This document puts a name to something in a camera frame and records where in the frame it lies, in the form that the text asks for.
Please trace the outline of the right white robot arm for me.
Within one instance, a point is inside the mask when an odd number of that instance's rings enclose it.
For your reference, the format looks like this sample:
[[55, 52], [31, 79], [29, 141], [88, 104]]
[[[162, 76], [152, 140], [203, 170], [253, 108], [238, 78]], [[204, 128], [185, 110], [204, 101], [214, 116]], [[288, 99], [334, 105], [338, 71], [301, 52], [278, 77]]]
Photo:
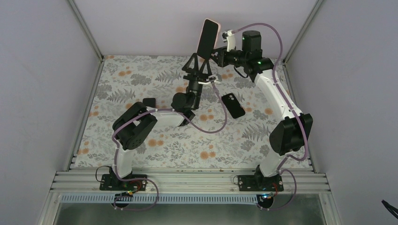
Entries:
[[212, 59], [220, 67], [233, 65], [243, 67], [244, 73], [258, 87], [269, 102], [279, 122], [270, 133], [271, 151], [256, 167], [254, 175], [249, 176], [260, 191], [267, 190], [273, 182], [277, 183], [281, 167], [288, 158], [303, 161], [308, 158], [308, 137], [313, 118], [303, 114], [283, 88], [276, 72], [276, 63], [262, 56], [261, 35], [255, 30], [242, 34], [242, 48], [236, 49], [235, 31], [222, 33], [227, 45], [214, 50]]

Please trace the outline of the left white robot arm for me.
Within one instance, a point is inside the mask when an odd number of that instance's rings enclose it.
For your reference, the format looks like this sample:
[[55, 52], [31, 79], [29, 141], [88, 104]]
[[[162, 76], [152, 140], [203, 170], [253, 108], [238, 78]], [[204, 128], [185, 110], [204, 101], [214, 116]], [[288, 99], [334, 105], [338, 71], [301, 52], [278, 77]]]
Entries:
[[149, 109], [142, 102], [135, 103], [112, 125], [112, 141], [116, 144], [114, 163], [109, 171], [112, 184], [119, 190], [130, 185], [132, 150], [138, 148], [156, 127], [181, 127], [190, 123], [199, 108], [203, 84], [211, 81], [211, 69], [206, 60], [199, 65], [193, 53], [182, 70], [188, 81], [184, 93], [176, 93], [169, 109]]

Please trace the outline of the black phone case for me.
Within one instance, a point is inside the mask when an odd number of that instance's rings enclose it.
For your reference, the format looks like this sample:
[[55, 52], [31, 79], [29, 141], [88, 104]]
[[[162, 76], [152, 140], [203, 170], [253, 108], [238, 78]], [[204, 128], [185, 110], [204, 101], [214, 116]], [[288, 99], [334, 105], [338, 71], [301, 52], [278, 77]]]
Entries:
[[223, 95], [221, 99], [232, 118], [237, 119], [245, 115], [245, 110], [233, 93]]

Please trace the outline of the magenta phone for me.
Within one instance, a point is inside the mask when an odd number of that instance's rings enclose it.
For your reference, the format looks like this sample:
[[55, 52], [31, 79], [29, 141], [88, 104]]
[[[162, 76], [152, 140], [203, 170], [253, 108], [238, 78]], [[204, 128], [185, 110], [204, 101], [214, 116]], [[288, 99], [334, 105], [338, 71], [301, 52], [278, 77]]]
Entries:
[[144, 98], [142, 103], [146, 107], [151, 107], [151, 108], [156, 108], [156, 99], [151, 97], [151, 98]]

